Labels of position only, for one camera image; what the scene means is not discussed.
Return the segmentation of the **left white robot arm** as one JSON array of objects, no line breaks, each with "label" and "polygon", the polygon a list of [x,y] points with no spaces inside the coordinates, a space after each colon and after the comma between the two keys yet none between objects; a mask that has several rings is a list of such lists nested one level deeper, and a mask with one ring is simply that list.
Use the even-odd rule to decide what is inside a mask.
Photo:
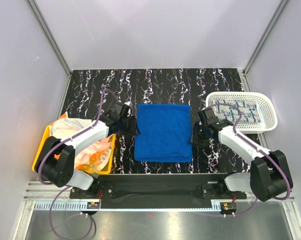
[{"label": "left white robot arm", "polygon": [[60,117],[48,125],[38,147],[32,170],[44,185],[75,187],[87,198],[98,194],[93,174],[113,156],[118,132],[135,131],[132,103],[117,101],[97,119]]}]

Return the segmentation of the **blue patterned grey towel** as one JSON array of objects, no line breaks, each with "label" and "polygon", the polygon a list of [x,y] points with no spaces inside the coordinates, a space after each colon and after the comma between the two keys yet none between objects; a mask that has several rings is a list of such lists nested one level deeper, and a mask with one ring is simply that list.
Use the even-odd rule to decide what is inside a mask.
[{"label": "blue patterned grey towel", "polygon": [[255,101],[214,99],[212,103],[215,105],[213,107],[215,115],[219,119],[226,119],[235,123],[240,117],[238,112],[240,110],[240,123],[257,124],[262,122],[259,113],[260,107]]}]

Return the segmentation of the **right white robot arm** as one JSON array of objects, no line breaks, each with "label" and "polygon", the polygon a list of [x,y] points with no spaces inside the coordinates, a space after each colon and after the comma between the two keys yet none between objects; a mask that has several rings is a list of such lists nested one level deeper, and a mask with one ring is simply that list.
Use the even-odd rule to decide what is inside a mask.
[{"label": "right white robot arm", "polygon": [[216,140],[238,154],[250,167],[249,173],[230,173],[217,186],[222,198],[235,192],[254,194],[266,202],[270,199],[286,200],[294,186],[286,155],[281,150],[267,149],[237,130],[229,120],[219,119],[214,110],[198,112],[199,120],[193,126],[191,143],[204,146]]}]

